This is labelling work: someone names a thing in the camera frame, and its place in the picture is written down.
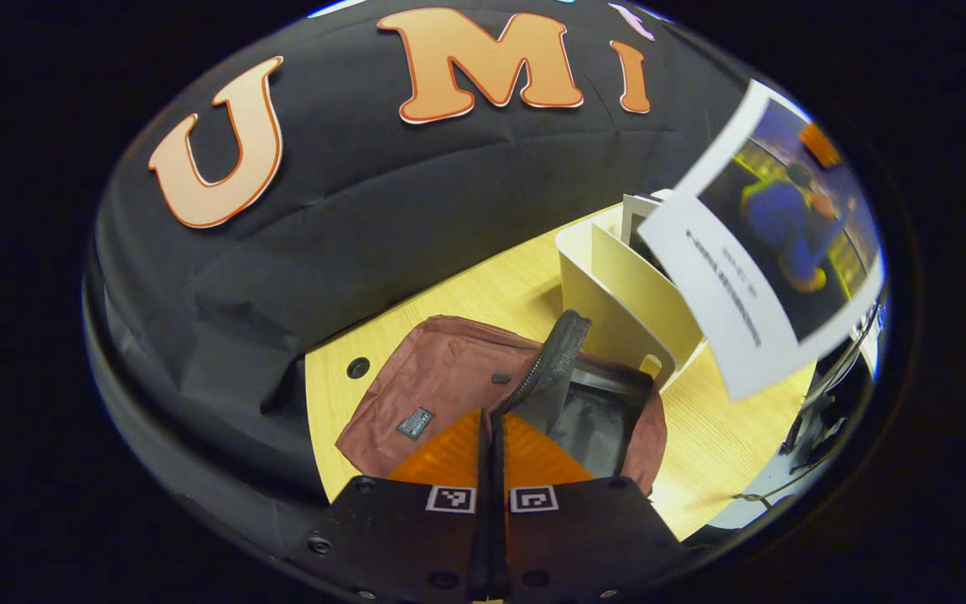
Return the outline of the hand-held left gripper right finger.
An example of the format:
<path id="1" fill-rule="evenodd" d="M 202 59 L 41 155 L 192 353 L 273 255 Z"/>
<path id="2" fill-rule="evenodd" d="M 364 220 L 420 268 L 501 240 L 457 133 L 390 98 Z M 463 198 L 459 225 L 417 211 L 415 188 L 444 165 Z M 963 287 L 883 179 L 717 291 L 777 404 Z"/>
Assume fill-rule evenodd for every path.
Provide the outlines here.
<path id="1" fill-rule="evenodd" d="M 494 423 L 503 500 L 495 581 L 506 603 L 621 603 L 687 561 L 636 482 L 595 478 L 514 414 Z"/>

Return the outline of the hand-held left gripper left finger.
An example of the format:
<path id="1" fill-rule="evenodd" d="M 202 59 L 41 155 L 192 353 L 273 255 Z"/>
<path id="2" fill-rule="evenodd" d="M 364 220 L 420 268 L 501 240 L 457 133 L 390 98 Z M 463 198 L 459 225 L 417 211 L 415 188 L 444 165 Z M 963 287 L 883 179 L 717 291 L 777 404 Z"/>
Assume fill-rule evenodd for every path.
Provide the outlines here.
<path id="1" fill-rule="evenodd" d="M 390 476 L 350 479 L 295 548 L 295 566 L 361 603 L 485 599 L 488 448 L 472 410 Z"/>

